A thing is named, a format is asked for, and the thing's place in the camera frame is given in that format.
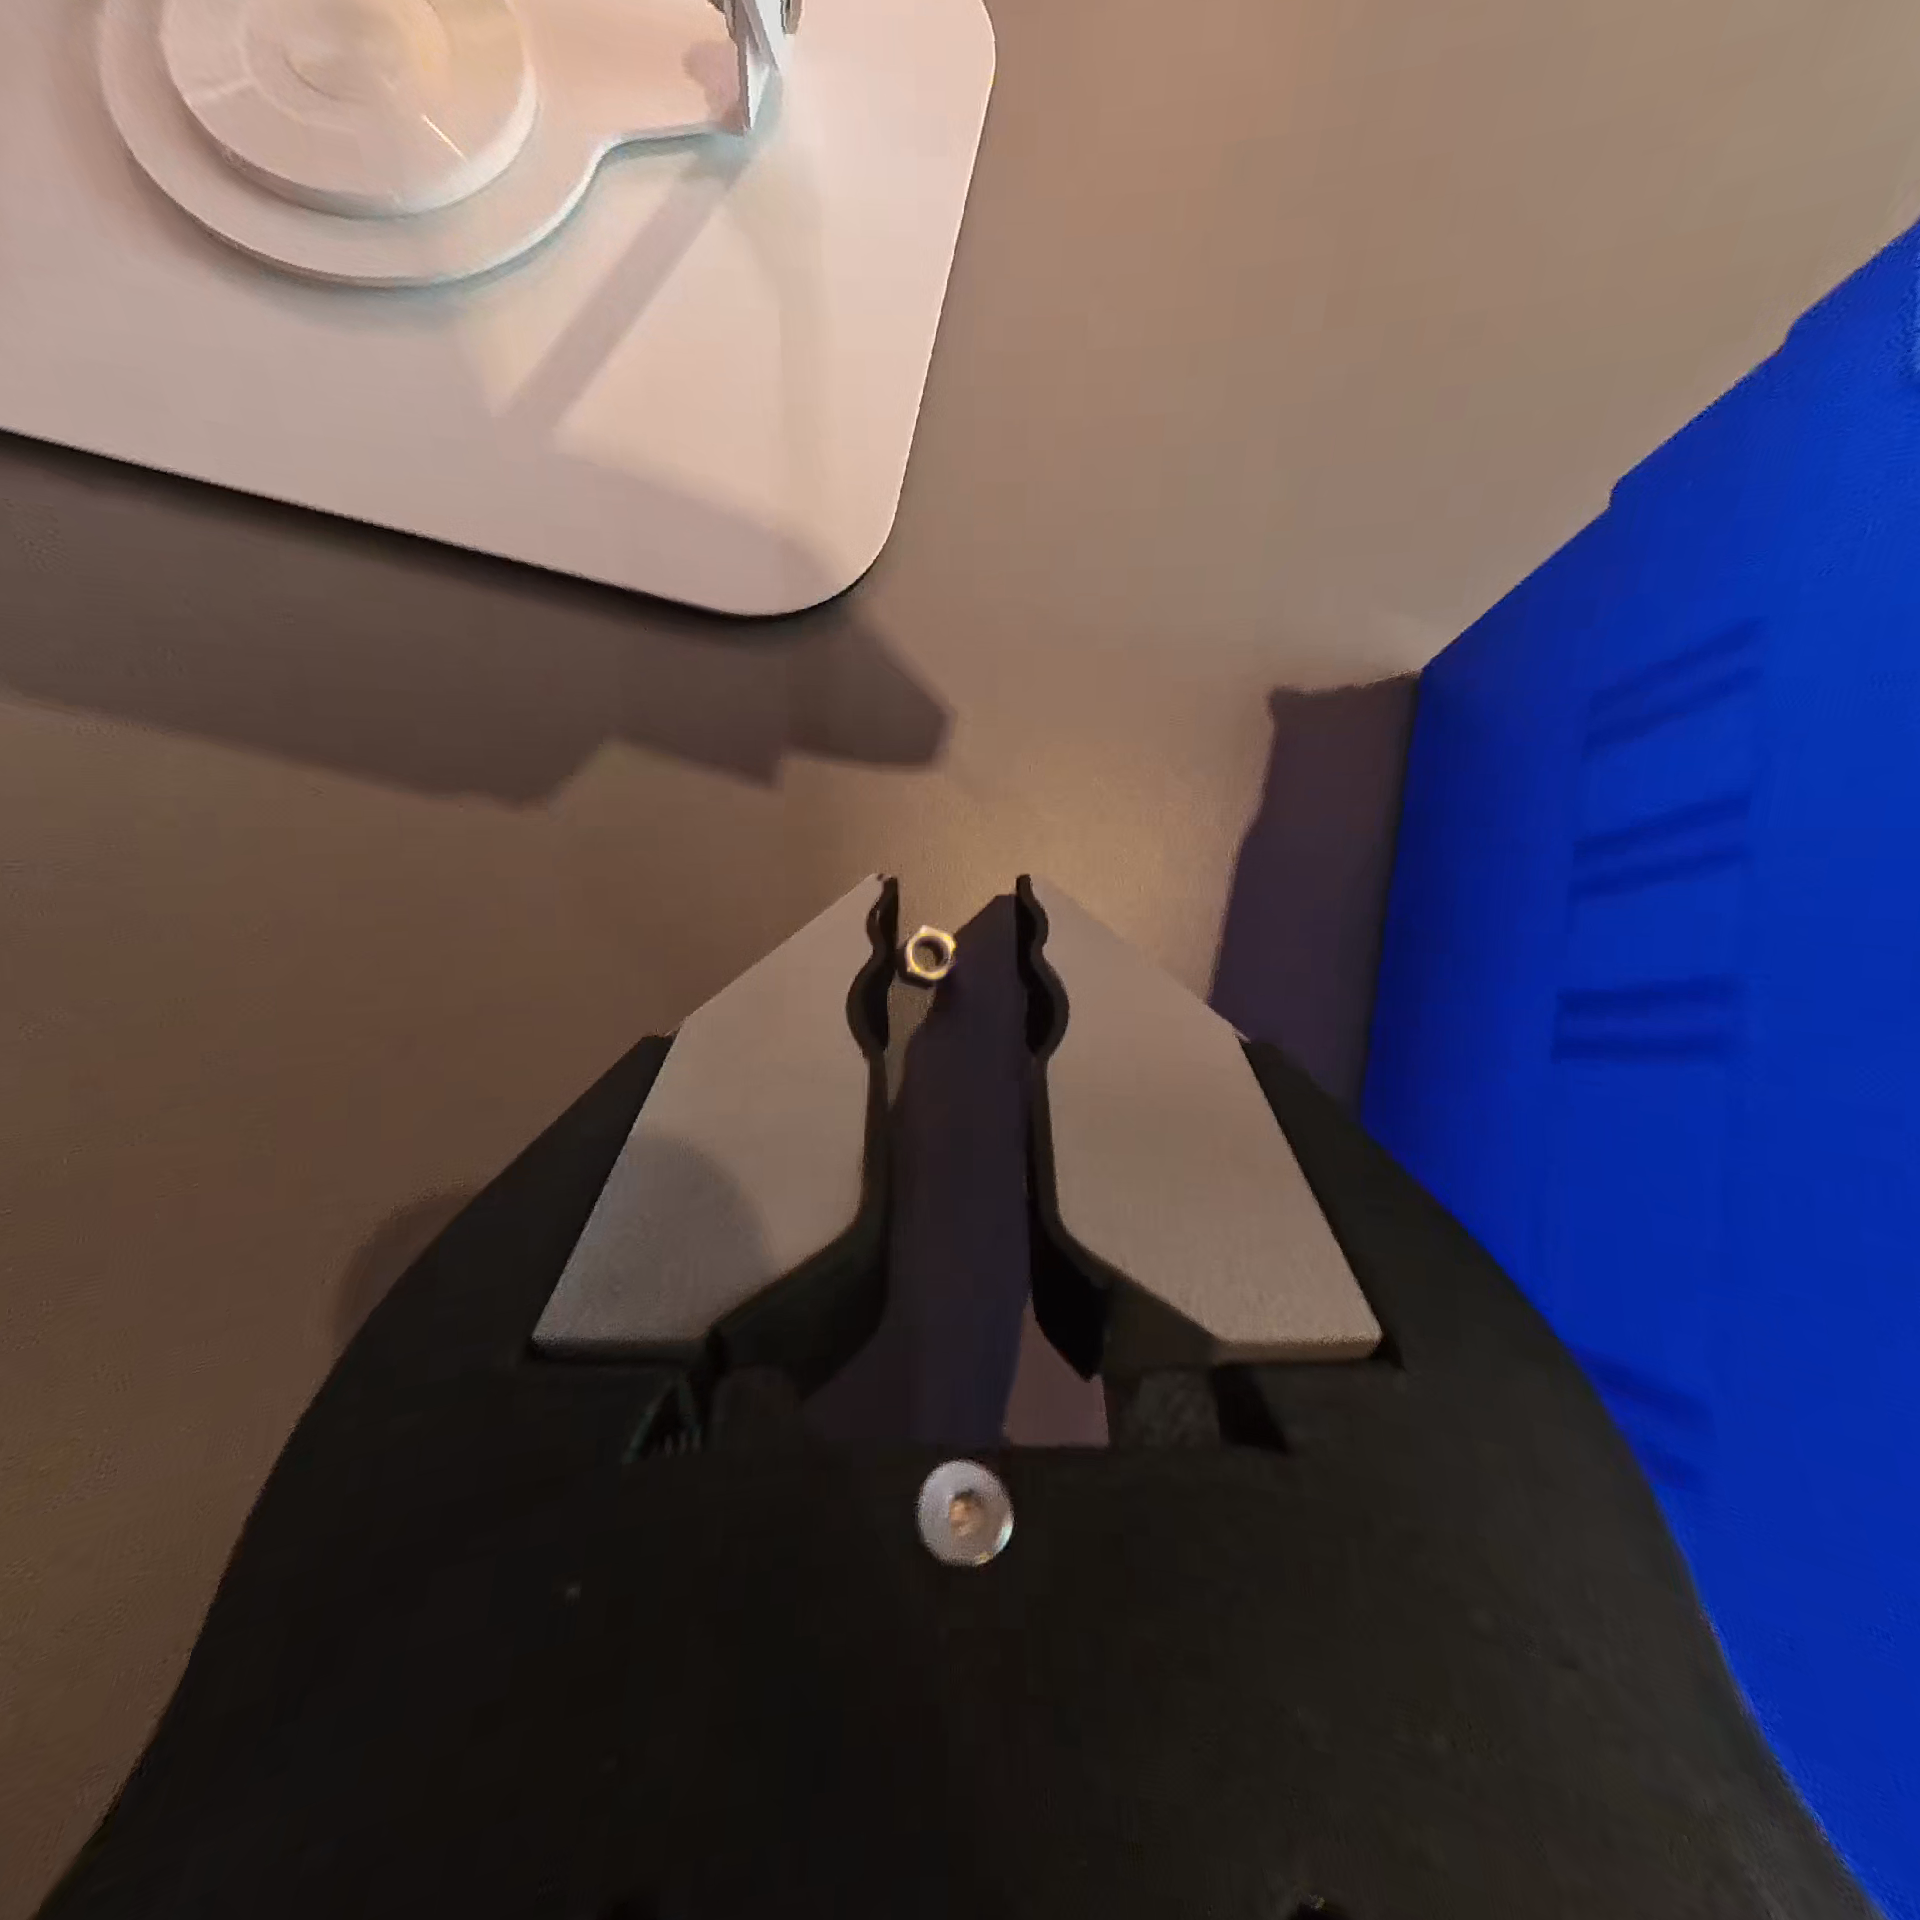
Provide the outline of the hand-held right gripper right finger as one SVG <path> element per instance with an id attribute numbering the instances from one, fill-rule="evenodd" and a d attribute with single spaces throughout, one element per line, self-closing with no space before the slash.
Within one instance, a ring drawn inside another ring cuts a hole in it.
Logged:
<path id="1" fill-rule="evenodd" d="M 1015 883 L 1034 1316 L 1083 1379 L 1362 1363 L 1383 1328 L 1238 1030 L 1055 882 Z"/>

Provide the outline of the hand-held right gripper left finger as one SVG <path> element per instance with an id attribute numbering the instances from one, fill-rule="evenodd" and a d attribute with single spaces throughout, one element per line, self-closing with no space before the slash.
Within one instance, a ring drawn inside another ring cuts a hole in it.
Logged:
<path id="1" fill-rule="evenodd" d="M 898 929 L 898 879 L 865 877 L 677 1027 L 532 1330 L 542 1360 L 757 1370 L 806 1398 L 868 1345 Z"/>

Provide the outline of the blue plastic box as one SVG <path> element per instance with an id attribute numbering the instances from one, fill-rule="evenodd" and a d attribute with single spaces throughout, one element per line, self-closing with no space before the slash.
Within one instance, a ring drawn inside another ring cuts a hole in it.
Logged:
<path id="1" fill-rule="evenodd" d="M 1917 235 L 1423 671 L 1366 1129 L 1657 1487 L 1915 1916 Z"/>

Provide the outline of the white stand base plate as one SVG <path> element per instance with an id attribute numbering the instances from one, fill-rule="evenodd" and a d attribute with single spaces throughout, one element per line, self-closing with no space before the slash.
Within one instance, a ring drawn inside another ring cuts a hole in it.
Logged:
<path id="1" fill-rule="evenodd" d="M 30 2 L 13 434 L 734 617 L 900 506 L 979 2 Z"/>

